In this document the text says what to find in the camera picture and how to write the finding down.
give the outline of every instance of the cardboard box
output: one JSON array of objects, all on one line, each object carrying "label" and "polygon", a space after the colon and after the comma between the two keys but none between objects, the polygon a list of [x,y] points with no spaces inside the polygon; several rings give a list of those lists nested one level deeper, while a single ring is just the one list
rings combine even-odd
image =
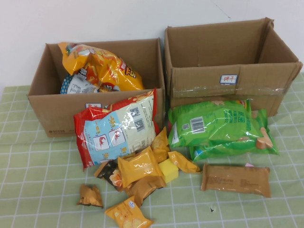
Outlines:
[{"label": "cardboard box", "polygon": [[106,106],[157,88],[157,114],[160,128],[164,121],[164,78],[160,39],[84,43],[109,50],[132,66],[141,76],[146,90],[94,94],[61,95],[67,71],[57,44],[46,44],[40,64],[29,90],[29,101],[49,137],[75,135],[73,115],[83,111],[87,103]]},{"label": "cardboard box", "polygon": [[252,99],[252,108],[277,113],[302,63],[269,18],[165,31],[171,108],[208,100]]}]

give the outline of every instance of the green checkered tablecloth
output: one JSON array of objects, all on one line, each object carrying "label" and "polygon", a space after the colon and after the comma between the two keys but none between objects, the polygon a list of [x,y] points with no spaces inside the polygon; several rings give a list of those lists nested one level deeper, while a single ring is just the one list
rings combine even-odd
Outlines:
[{"label": "green checkered tablecloth", "polygon": [[[156,228],[304,227],[304,77],[299,75],[269,128],[281,155],[245,154],[209,163],[270,167],[271,199],[200,191],[201,174],[180,172],[143,203]],[[27,99],[29,86],[7,87],[0,104],[0,227],[116,227],[104,209],[76,206],[82,183],[96,184],[105,208],[127,198],[83,172],[75,137],[47,138]]]}]

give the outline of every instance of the barcode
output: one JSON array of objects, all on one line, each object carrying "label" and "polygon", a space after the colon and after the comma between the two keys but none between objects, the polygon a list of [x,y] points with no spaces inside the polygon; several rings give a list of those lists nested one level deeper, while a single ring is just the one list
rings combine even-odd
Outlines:
[{"label": "barcode", "polygon": [[188,123],[184,124],[184,125],[182,126],[182,128],[183,128],[183,130],[189,129],[189,124],[188,124]]},{"label": "barcode", "polygon": [[193,134],[205,132],[203,117],[196,117],[190,120]]},{"label": "barcode", "polygon": [[135,124],[137,132],[140,132],[141,130],[144,129],[143,119],[135,120],[134,124]]},{"label": "barcode", "polygon": [[138,107],[130,109],[130,112],[133,118],[140,115]]}]

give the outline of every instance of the individually wrapped snack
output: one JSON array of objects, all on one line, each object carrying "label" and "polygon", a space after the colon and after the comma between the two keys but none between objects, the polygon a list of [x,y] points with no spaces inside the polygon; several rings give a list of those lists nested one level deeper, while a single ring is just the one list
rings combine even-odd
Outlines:
[{"label": "individually wrapped snack", "polygon": [[122,175],[123,188],[146,176],[162,177],[151,147],[144,149],[130,161],[118,157],[118,168]]},{"label": "individually wrapped snack", "polygon": [[177,151],[168,153],[169,159],[185,173],[200,173],[200,168]]},{"label": "individually wrapped snack", "polygon": [[80,186],[80,201],[77,203],[77,205],[92,205],[95,207],[104,208],[100,191],[96,185],[94,185],[92,188],[86,186],[85,184]]},{"label": "individually wrapped snack", "polygon": [[249,100],[207,101],[181,105],[169,110],[173,125],[169,135],[172,147],[214,146],[243,137],[263,137],[258,123],[251,117]]},{"label": "individually wrapped snack", "polygon": [[154,122],[156,89],[105,108],[89,107],[74,115],[84,168],[151,145],[159,132]]},{"label": "individually wrapped snack", "polygon": [[166,160],[170,151],[166,127],[155,137],[151,149],[158,163]]},{"label": "individually wrapped snack", "polygon": [[267,112],[265,109],[253,112],[254,122],[257,123],[262,137],[242,137],[238,141],[214,145],[190,147],[193,161],[206,158],[241,155],[247,152],[260,154],[279,154],[275,141],[272,139],[267,127]]},{"label": "individually wrapped snack", "polygon": [[84,44],[60,43],[62,63],[70,75],[109,91],[143,90],[142,77],[110,51]]},{"label": "individually wrapped snack", "polygon": [[201,190],[252,193],[270,198],[268,167],[216,166],[205,163]]},{"label": "individually wrapped snack", "polygon": [[166,187],[166,183],[162,177],[146,176],[132,183],[128,189],[125,189],[125,192],[129,197],[134,196],[136,205],[140,207],[143,204],[144,199],[156,189],[161,189],[163,187]]},{"label": "individually wrapped snack", "polygon": [[63,80],[60,90],[60,94],[87,94],[98,92],[108,92],[108,90],[91,84],[90,82],[86,81],[83,76],[78,74],[73,76],[67,75]]},{"label": "individually wrapped snack", "polygon": [[120,228],[148,228],[154,223],[143,216],[139,207],[134,203],[134,196],[107,209],[105,214],[115,220]]},{"label": "individually wrapped snack", "polygon": [[94,176],[108,181],[117,191],[123,190],[122,177],[114,160],[103,162]]}]

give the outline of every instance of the orange chip bag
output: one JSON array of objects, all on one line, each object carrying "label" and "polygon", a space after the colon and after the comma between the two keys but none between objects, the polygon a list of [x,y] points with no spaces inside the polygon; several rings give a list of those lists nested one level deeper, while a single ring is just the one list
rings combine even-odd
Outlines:
[{"label": "orange chip bag", "polygon": [[148,175],[163,177],[151,147],[147,147],[129,161],[118,157],[118,169],[121,172],[123,188]]},{"label": "orange chip bag", "polygon": [[142,77],[110,51],[84,44],[60,43],[62,63],[70,75],[78,74],[109,91],[143,90]]},{"label": "orange chip bag", "polygon": [[134,203],[134,196],[109,208],[105,214],[116,221],[120,228],[148,228],[154,222],[146,219]]},{"label": "orange chip bag", "polygon": [[169,159],[175,164],[179,169],[181,169],[185,173],[198,173],[200,172],[200,168],[194,164],[192,161],[187,159],[181,153],[177,151],[172,151],[168,153]]},{"label": "orange chip bag", "polygon": [[166,127],[155,137],[151,144],[151,149],[158,163],[167,159],[170,148]]}]

